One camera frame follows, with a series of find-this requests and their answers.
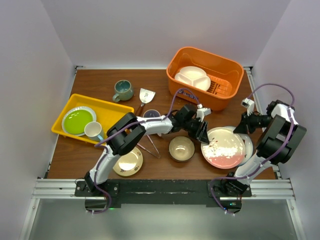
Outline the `cream and pink branch plate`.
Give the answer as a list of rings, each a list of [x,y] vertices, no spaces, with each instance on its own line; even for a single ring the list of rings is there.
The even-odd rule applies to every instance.
[[[201,144],[201,153],[210,165],[232,169],[245,159],[245,143],[231,127],[215,127],[208,130],[207,135],[209,143]]]

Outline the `white divided plate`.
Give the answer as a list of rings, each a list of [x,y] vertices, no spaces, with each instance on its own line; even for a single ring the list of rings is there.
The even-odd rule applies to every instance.
[[[186,66],[174,76],[176,81],[195,87],[202,91],[207,91],[211,86],[211,79],[206,72],[196,66]]]

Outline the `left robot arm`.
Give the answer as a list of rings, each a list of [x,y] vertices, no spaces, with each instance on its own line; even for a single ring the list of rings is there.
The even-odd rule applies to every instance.
[[[160,117],[144,118],[132,112],[125,114],[107,131],[107,138],[97,144],[103,147],[103,152],[96,165],[84,177],[86,191],[92,196],[99,196],[116,162],[121,156],[130,153],[144,136],[166,135],[184,130],[189,137],[208,144],[208,122],[205,117],[211,113],[210,108],[201,104],[186,104],[180,110]]]

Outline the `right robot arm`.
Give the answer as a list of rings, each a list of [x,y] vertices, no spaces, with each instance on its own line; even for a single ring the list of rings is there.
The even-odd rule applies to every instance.
[[[276,100],[267,106],[264,115],[247,111],[241,115],[239,125],[233,130],[235,134],[252,134],[257,128],[265,130],[251,158],[220,181],[227,196],[243,194],[261,172],[291,158],[307,132],[295,120],[294,113],[295,109],[289,104]]]

